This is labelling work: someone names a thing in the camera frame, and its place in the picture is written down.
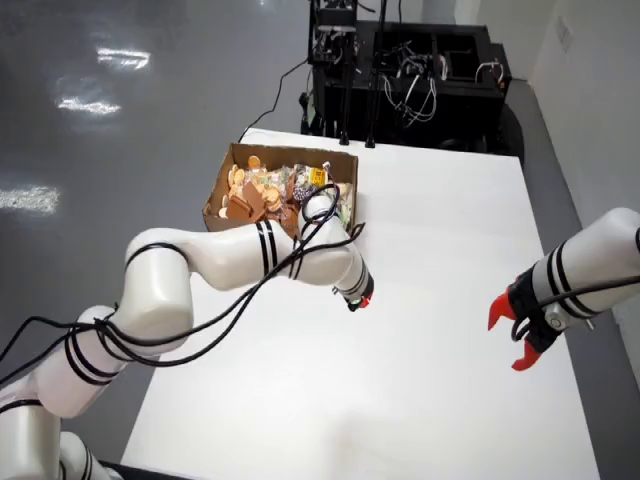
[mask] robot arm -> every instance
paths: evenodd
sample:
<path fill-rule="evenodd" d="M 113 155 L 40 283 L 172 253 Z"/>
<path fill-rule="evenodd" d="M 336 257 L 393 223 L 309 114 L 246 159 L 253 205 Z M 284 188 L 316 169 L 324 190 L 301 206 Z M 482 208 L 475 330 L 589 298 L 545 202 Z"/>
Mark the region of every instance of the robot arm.
<path fill-rule="evenodd" d="M 330 207 L 328 197 L 317 195 L 306 204 L 306 212 L 311 217 Z M 305 224 L 300 215 L 300 230 L 306 232 L 301 241 L 318 228 L 304 228 Z M 340 220 L 332 216 L 305 249 L 347 240 Z M 110 316 L 124 334 L 142 340 L 184 334 L 193 328 L 191 273 L 218 290 L 230 290 L 260 281 L 293 252 L 291 238 L 279 224 L 268 221 L 215 233 L 147 230 L 127 249 L 120 307 L 91 307 L 78 322 L 91 324 Z M 353 243 L 309 252 L 295 258 L 291 267 L 276 270 L 308 284 L 333 285 L 352 311 L 366 307 L 373 293 L 373 278 Z M 178 348 L 186 338 L 145 347 L 123 343 L 137 355 L 153 357 Z M 84 331 L 67 338 L 30 374 L 1 390 L 0 478 L 55 478 L 58 417 L 83 413 L 129 360 L 109 338 Z"/>
<path fill-rule="evenodd" d="M 565 329 L 578 324 L 593 328 L 593 316 L 640 293 L 640 283 L 620 282 L 630 284 L 552 302 L 546 299 L 638 275 L 640 214 L 616 208 L 522 273 L 491 305 L 489 330 L 501 316 L 515 321 L 513 340 L 526 336 L 524 357 L 512 367 L 526 370 Z M 518 330 L 527 318 L 529 323 Z"/>
<path fill-rule="evenodd" d="M 318 195 L 308 202 L 307 210 L 327 210 L 330 204 L 326 196 Z M 307 248 L 349 238 L 340 220 L 332 217 Z M 192 272 L 217 290 L 229 290 L 258 282 L 293 249 L 293 241 L 280 225 L 268 221 L 215 233 L 147 230 L 127 248 L 124 292 L 118 310 L 97 307 L 96 311 L 94 307 L 80 321 L 92 323 L 93 318 L 113 313 L 113 324 L 143 340 L 188 332 L 193 327 Z M 352 309 L 366 306 L 373 293 L 373 279 L 352 243 L 311 252 L 279 275 L 312 285 L 334 285 Z M 124 343 L 137 355 L 153 357 L 178 348 L 185 340 L 148 347 Z M 127 360 L 126 353 L 95 331 L 74 335 L 35 370 L 38 398 L 54 415 L 75 417 L 117 376 Z"/>

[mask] cookie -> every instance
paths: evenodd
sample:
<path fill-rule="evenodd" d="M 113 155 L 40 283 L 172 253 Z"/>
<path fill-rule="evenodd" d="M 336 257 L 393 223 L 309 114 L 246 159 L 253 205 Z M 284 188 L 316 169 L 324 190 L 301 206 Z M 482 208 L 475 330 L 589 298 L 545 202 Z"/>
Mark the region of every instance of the cookie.
<path fill-rule="evenodd" d="M 280 202 L 280 198 L 275 203 L 267 203 L 267 210 L 270 212 L 277 212 L 282 207 L 282 202 Z"/>
<path fill-rule="evenodd" d="M 229 200 L 231 200 L 231 197 L 240 197 L 242 200 L 244 200 L 242 189 L 238 185 L 233 185 L 231 187 L 231 190 L 229 190 Z"/>
<path fill-rule="evenodd" d="M 280 201 L 280 190 L 276 187 L 269 187 L 265 192 L 265 200 L 268 204 L 274 204 Z"/>
<path fill-rule="evenodd" d="M 260 159 L 255 155 L 251 155 L 249 157 L 249 168 L 251 168 L 252 170 L 260 168 Z"/>
<path fill-rule="evenodd" d="M 229 188 L 233 186 L 233 179 L 235 177 L 236 172 L 238 171 L 238 166 L 234 163 L 229 170 L 229 174 L 227 175 L 227 182 L 229 183 Z"/>
<path fill-rule="evenodd" d="M 233 175 L 233 183 L 235 185 L 241 186 L 244 183 L 245 173 L 244 170 L 239 168 L 236 173 Z"/>

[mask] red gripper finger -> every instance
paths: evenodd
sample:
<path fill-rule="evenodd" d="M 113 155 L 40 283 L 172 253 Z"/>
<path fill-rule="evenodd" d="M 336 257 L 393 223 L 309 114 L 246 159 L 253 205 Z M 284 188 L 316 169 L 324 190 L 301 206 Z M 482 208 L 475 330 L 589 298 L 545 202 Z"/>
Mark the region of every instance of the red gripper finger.
<path fill-rule="evenodd" d="M 528 341 L 525 340 L 524 357 L 513 362 L 511 368 L 518 372 L 522 372 L 523 370 L 530 368 L 534 363 L 536 363 L 540 358 L 540 355 L 541 354 L 537 352 L 536 349 L 533 348 L 533 346 Z"/>
<path fill-rule="evenodd" d="M 507 317 L 511 320 L 516 319 L 516 314 L 513 313 L 513 308 L 509 303 L 509 290 L 496 298 L 491 304 L 489 309 L 489 330 L 491 330 L 500 317 Z"/>

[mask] gray floor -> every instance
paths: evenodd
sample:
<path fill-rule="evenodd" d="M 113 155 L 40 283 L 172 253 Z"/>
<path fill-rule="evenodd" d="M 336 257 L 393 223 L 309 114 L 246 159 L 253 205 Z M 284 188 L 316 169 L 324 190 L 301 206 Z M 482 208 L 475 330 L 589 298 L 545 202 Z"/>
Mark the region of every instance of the gray floor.
<path fill-rule="evenodd" d="M 203 229 L 223 152 L 304 59 L 306 33 L 301 0 L 0 4 L 0 198 L 33 187 L 59 195 L 49 211 L 0 203 L 0 342 L 29 315 L 72 321 L 118 300 L 138 231 Z M 305 79 L 302 69 L 289 77 L 261 126 L 298 130 Z M 525 176 L 548 250 L 578 219 L 533 93 L 514 83 L 509 103 L 525 129 Z M 600 323 L 569 336 L 583 406 L 602 478 L 637 477 L 640 395 L 617 327 Z M 52 338 L 34 328 L 0 372 Z M 65 427 L 118 461 L 151 373 L 129 368 Z"/>

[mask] open cardboard box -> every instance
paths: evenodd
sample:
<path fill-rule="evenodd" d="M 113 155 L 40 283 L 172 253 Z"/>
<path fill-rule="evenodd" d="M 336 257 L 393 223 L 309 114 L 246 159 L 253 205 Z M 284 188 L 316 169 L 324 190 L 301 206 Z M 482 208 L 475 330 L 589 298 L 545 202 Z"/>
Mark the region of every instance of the open cardboard box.
<path fill-rule="evenodd" d="M 293 167 L 296 164 L 304 164 L 310 167 L 322 168 L 324 162 L 331 164 L 331 175 L 337 183 L 350 183 L 353 185 L 353 210 L 348 230 L 355 225 L 356 204 L 358 194 L 358 157 L 344 152 L 332 152 L 313 148 L 299 147 L 268 147 L 265 145 L 246 145 L 232 143 L 224 157 L 216 184 L 202 209 L 204 223 L 210 232 L 219 232 L 230 228 L 246 225 L 249 222 L 229 220 L 218 217 L 218 211 L 222 207 L 222 197 L 229 193 L 227 176 L 235 163 L 238 168 L 248 168 L 251 155 L 257 155 L 267 170 L 276 170 L 282 166 Z"/>

